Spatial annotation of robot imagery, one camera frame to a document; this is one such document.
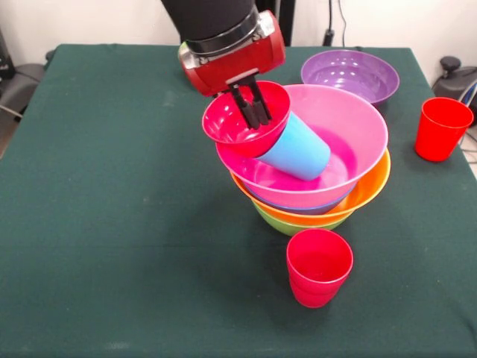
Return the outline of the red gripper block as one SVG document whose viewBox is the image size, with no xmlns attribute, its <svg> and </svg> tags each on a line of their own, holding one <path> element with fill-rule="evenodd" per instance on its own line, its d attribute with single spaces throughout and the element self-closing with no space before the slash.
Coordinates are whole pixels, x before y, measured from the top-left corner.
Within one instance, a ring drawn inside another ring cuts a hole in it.
<svg viewBox="0 0 477 358">
<path fill-rule="evenodd" d="M 181 44 L 181 66 L 199 93 L 213 96 L 230 89 L 247 126 L 268 125 L 271 115 L 255 75 L 275 69 L 285 62 L 285 43 L 279 23 L 269 10 L 252 10 L 241 23 L 215 37 Z M 247 102 L 238 84 L 250 78 L 253 95 Z"/>
</svg>

